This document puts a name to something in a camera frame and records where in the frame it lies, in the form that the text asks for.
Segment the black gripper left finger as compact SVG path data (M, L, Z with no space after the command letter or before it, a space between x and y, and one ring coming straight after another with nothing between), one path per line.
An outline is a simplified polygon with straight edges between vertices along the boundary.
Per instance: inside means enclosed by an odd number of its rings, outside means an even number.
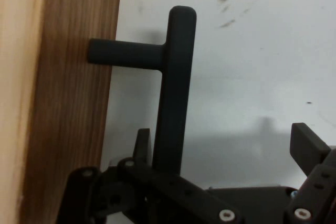
M243 223L228 203L174 174L160 173L148 162L150 131L140 129L133 155L104 172L74 170L68 177L57 223L106 223L125 214L134 223Z

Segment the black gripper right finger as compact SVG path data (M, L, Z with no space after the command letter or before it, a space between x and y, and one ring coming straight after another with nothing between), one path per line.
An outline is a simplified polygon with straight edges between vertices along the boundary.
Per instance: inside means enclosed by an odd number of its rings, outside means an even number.
M290 155L307 176L285 210L285 223L335 223L335 149L306 124L291 127Z

